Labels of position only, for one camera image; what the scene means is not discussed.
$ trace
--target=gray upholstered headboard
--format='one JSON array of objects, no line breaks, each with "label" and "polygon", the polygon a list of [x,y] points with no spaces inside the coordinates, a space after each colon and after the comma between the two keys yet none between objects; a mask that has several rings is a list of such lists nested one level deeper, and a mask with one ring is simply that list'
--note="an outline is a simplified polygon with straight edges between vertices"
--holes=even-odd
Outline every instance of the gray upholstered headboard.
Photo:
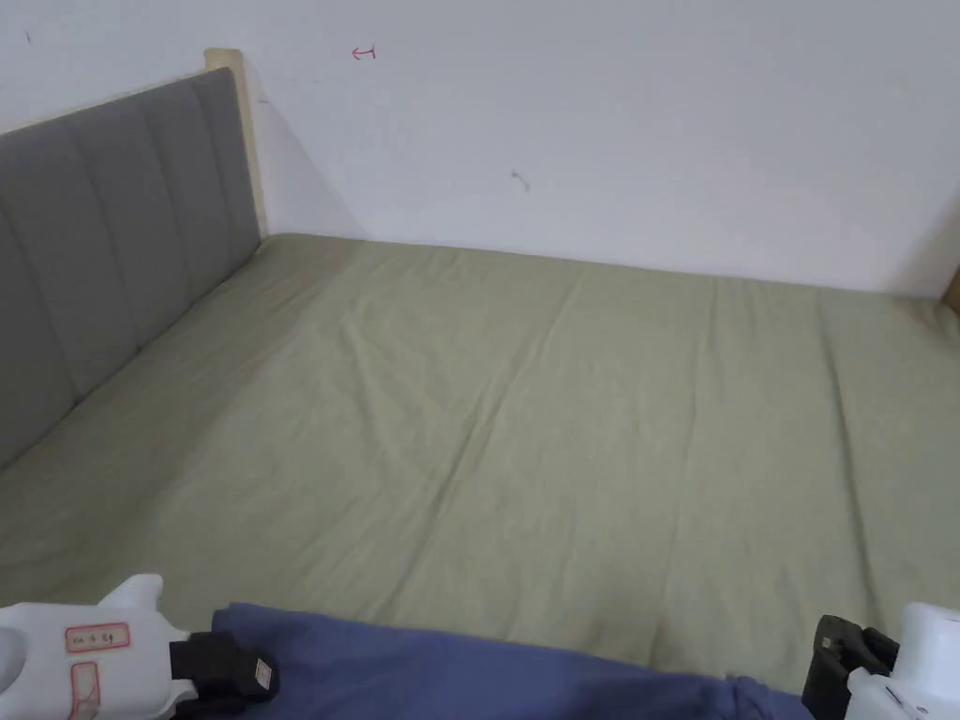
[{"label": "gray upholstered headboard", "polygon": [[0,136],[0,467],[259,242],[229,69]]}]

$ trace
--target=label sticker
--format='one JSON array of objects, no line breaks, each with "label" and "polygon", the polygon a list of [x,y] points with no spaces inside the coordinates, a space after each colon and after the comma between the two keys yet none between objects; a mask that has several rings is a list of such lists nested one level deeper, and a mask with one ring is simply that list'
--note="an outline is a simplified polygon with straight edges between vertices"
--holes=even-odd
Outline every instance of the label sticker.
[{"label": "label sticker", "polygon": [[66,629],[68,653],[98,653],[130,646],[130,626],[125,622],[110,625],[81,625]]},{"label": "label sticker", "polygon": [[77,662],[70,667],[70,717],[93,720],[100,711],[100,672],[96,662]]},{"label": "label sticker", "polygon": [[260,683],[260,686],[264,690],[270,689],[270,679],[274,676],[274,671],[271,669],[270,665],[261,659],[257,659],[256,670],[253,672],[253,674],[256,677],[256,681]]}]

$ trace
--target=blue blanket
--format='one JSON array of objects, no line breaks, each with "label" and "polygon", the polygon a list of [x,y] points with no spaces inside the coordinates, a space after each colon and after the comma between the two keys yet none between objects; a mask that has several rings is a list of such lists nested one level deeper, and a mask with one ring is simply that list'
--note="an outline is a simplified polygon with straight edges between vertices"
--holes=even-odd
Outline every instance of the blue blanket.
[{"label": "blue blanket", "polygon": [[213,630],[273,654],[280,691],[245,718],[810,720],[748,678],[672,675],[578,653],[231,605]]}]

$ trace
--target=green bed sheet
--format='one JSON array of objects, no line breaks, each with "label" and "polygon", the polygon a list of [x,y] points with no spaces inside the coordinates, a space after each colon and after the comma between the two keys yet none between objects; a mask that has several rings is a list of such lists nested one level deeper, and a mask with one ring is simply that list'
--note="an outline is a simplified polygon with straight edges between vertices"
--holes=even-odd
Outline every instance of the green bed sheet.
[{"label": "green bed sheet", "polygon": [[0,477],[0,605],[229,601],[749,674],[960,606],[931,301],[270,239]]}]

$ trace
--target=wooden bedpost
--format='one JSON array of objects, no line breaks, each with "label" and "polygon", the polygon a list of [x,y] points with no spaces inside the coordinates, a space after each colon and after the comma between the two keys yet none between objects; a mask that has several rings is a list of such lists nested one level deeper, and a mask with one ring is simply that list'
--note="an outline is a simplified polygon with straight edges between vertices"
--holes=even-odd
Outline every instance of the wooden bedpost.
[{"label": "wooden bedpost", "polygon": [[253,142],[253,113],[250,86],[244,71],[243,53],[232,48],[207,48],[204,50],[206,70],[228,67],[237,83],[237,101],[240,104],[240,121],[243,125],[244,144],[247,146],[247,164],[250,166],[250,182],[253,187],[253,206],[256,208],[256,221],[260,225],[260,235],[267,234],[267,213],[263,204],[263,186],[260,184],[260,163]]},{"label": "wooden bedpost", "polygon": [[957,274],[953,276],[953,280],[944,293],[944,305],[960,315],[960,270],[957,270]]}]

